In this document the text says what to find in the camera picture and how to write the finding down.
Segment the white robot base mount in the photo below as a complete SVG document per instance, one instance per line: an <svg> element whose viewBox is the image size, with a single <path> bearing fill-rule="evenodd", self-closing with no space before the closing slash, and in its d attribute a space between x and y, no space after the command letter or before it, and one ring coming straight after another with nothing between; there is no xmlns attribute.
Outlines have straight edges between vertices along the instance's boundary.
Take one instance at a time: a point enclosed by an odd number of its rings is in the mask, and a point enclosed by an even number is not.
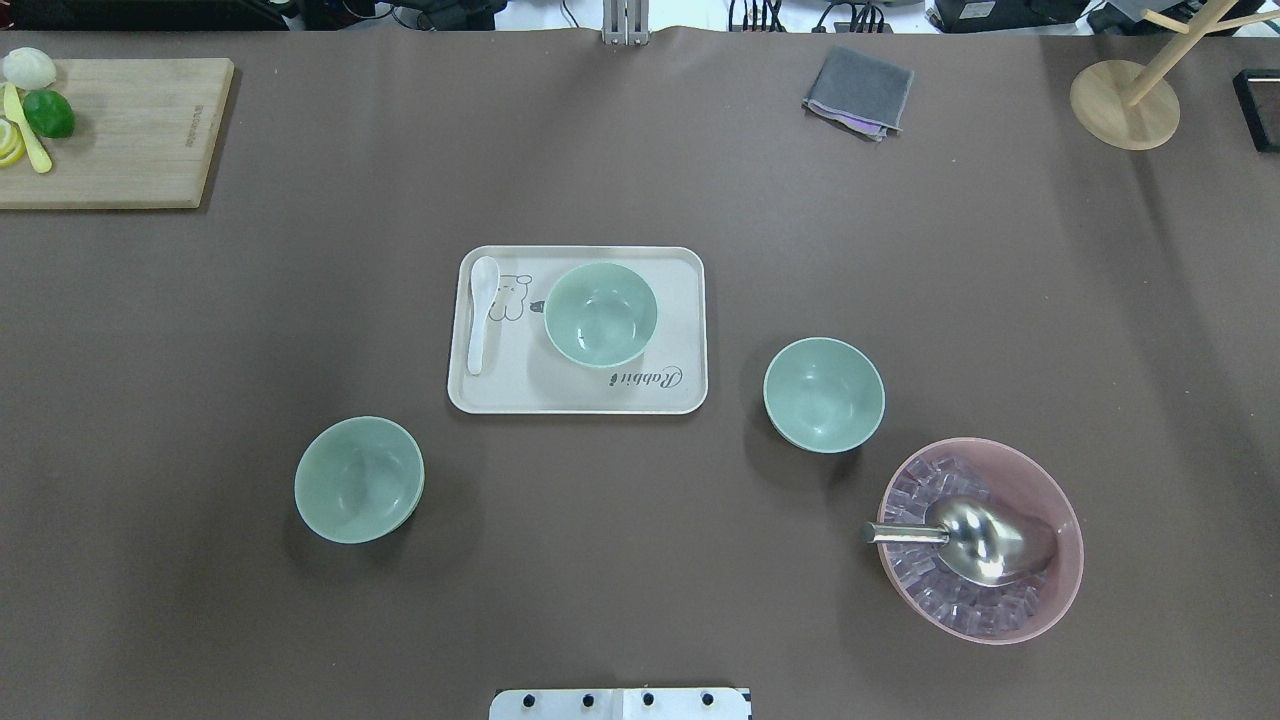
<svg viewBox="0 0 1280 720"><path fill-rule="evenodd" d="M750 691L732 687L508 689L489 719L751 719Z"/></svg>

